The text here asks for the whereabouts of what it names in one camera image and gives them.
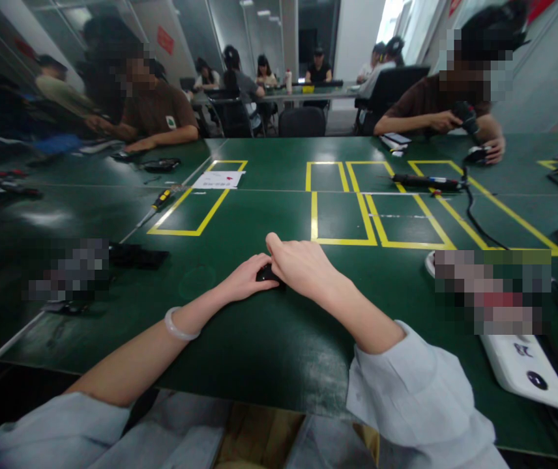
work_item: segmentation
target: green workbench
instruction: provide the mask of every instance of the green workbench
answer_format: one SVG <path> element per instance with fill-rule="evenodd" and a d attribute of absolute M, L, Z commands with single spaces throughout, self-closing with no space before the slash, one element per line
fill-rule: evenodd
<path fill-rule="evenodd" d="M 479 248 L 464 226 L 465 195 L 399 195 L 403 188 L 388 178 L 390 171 L 415 169 L 458 178 L 450 162 L 459 164 L 469 146 L 466 137 L 437 137 L 413 143 L 396 158 L 371 137 L 214 139 L 145 155 L 183 161 L 174 174 L 146 184 L 152 175 L 106 155 L 62 156 L 32 170 L 26 181 L 44 192 L 43 199 L 0 208 L 0 346 L 40 307 L 23 301 L 21 291 L 57 252 L 47 246 L 59 247 L 60 238 L 124 238 L 163 187 L 186 179 L 191 184 L 200 166 L 246 174 L 237 190 L 178 193 L 176 202 L 128 240 L 171 253 L 158 271 L 114 270 L 109 291 L 88 312 L 45 316 L 3 361 L 84 373 L 161 320 L 165 310 L 265 251 L 269 231 L 284 240 L 314 236 L 374 304 L 459 357 L 477 408 L 495 425 L 498 446 L 558 455 L 542 407 L 503 390 L 479 339 L 461 333 L 435 306 L 433 279 L 424 269 L 427 252 L 438 246 Z M 558 279 L 558 247 L 550 236 L 558 229 L 558 186 L 546 178 L 550 163 L 538 163 L 557 153 L 558 134 L 509 135 L 503 162 L 473 168 L 471 176 L 480 185 L 473 188 L 475 216 L 485 230 L 515 248 L 553 248 Z M 547 309 L 558 344 L 558 311 Z M 353 344 L 311 301 L 290 289 L 264 292 L 215 316 L 158 385 L 351 418 L 345 398 Z"/>

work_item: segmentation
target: forearm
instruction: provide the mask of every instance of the forearm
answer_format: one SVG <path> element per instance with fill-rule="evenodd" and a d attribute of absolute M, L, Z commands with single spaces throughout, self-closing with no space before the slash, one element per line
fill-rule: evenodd
<path fill-rule="evenodd" d="M 402 134 L 411 130 L 429 127 L 429 114 L 415 117 L 386 117 L 383 116 L 375 125 L 374 134 L 383 135 L 389 132 Z"/>
<path fill-rule="evenodd" d="M 378 355 L 403 340 L 403 329 L 374 306 L 352 281 L 344 277 L 338 284 L 339 288 L 317 303 L 340 321 L 360 350 Z"/>
<path fill-rule="evenodd" d="M 186 334 L 196 334 L 225 306 L 224 298 L 217 289 L 206 292 L 173 313 L 175 327 Z M 130 406 L 155 383 L 187 344 L 173 337 L 161 320 L 105 357 L 65 394 L 81 392 L 115 406 Z"/>
<path fill-rule="evenodd" d="M 155 134 L 150 137 L 158 146 L 162 145 L 179 145 L 197 141 L 199 139 L 199 130 L 195 126 L 183 126 L 178 129 L 164 132 L 163 134 Z"/>

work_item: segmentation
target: white power strip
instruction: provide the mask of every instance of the white power strip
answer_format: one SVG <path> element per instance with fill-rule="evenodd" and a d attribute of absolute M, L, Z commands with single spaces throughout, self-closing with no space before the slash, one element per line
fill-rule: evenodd
<path fill-rule="evenodd" d="M 533 335 L 481 335 L 499 384 L 509 392 L 558 408 L 558 376 Z"/>

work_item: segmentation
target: table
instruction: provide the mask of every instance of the table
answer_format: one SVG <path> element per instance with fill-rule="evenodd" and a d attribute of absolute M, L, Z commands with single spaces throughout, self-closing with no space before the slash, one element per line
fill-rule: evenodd
<path fill-rule="evenodd" d="M 167 212 L 128 241 L 168 250 L 171 255 L 159 271 L 118 271 L 110 291 L 88 313 L 45 316 L 3 360 L 84 373 L 160 320 L 167 308 L 193 299 L 240 262 L 265 251 L 269 231 L 289 240 L 310 239 L 317 230 L 331 262 L 373 303 L 459 357 L 477 408 L 495 425 L 498 446 L 558 455 L 539 406 L 504 391 L 479 339 L 458 333 L 434 307 L 433 281 L 423 266 L 427 249 L 433 247 L 416 243 L 446 242 L 435 230 L 435 220 L 456 248 L 477 249 L 451 212 L 463 214 L 466 198 L 451 195 L 446 207 L 428 192 L 399 196 L 385 178 L 384 162 L 399 173 L 418 168 L 453 177 L 456 171 L 448 161 L 460 161 L 469 146 L 465 137 L 436 137 L 431 143 L 413 143 L 405 157 L 395 158 L 372 137 L 213 139 L 145 155 L 183 161 L 173 175 L 146 185 L 152 175 L 133 165 L 103 155 L 63 156 L 28 178 L 29 185 L 45 193 L 42 200 L 0 209 L 0 346 L 38 310 L 38 304 L 20 300 L 21 280 L 33 278 L 29 276 L 47 259 L 45 242 L 54 245 L 57 238 L 73 237 L 120 240 L 167 181 L 181 183 L 199 166 L 243 169 L 246 174 L 238 190 L 180 194 Z M 555 249 L 544 237 L 558 229 L 558 187 L 546 178 L 542 164 L 549 163 L 538 162 L 558 153 L 558 134 L 508 135 L 507 153 L 496 167 L 472 170 L 485 189 L 475 190 L 475 216 L 509 246 L 544 248 L 548 242 Z M 433 218 L 421 218 L 425 211 L 417 197 Z M 380 217 L 389 242 L 407 244 L 381 245 L 377 223 L 371 222 L 375 210 L 390 216 Z M 555 253 L 553 275 L 558 278 L 558 248 Z M 552 312 L 558 344 L 558 312 Z M 352 338 L 330 315 L 291 290 L 270 291 L 231 304 L 215 316 L 158 385 L 351 418 L 345 395 L 352 357 Z"/>

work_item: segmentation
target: hair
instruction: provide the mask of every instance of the hair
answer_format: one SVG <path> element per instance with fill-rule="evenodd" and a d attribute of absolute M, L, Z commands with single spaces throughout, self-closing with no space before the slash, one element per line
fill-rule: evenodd
<path fill-rule="evenodd" d="M 403 46 L 405 41 L 401 39 L 400 36 L 394 36 L 385 46 L 385 54 L 394 59 L 396 66 L 405 66 L 405 61 L 403 60 Z"/>
<path fill-rule="evenodd" d="M 259 72 L 259 67 L 264 66 L 264 65 L 266 66 L 266 76 L 272 75 L 271 65 L 268 63 L 268 59 L 266 58 L 266 56 L 264 54 L 261 54 L 257 58 L 257 76 L 258 77 L 261 76 L 261 73 Z"/>
<path fill-rule="evenodd" d="M 205 78 L 203 76 L 203 74 L 201 73 L 204 68 L 206 68 L 207 71 L 209 72 L 207 74 L 207 78 Z M 198 57 L 196 59 L 196 71 L 199 72 L 199 74 L 201 75 L 201 78 L 203 80 L 204 85 L 213 85 L 214 84 L 214 74 L 213 74 L 214 70 L 201 57 Z"/>
<path fill-rule="evenodd" d="M 235 71 L 240 71 L 240 54 L 238 53 L 238 49 L 233 46 L 227 46 L 222 55 L 225 60 L 225 65 L 227 66 L 227 71 L 222 76 L 225 88 L 232 90 L 238 89 L 238 82 L 235 77 Z"/>

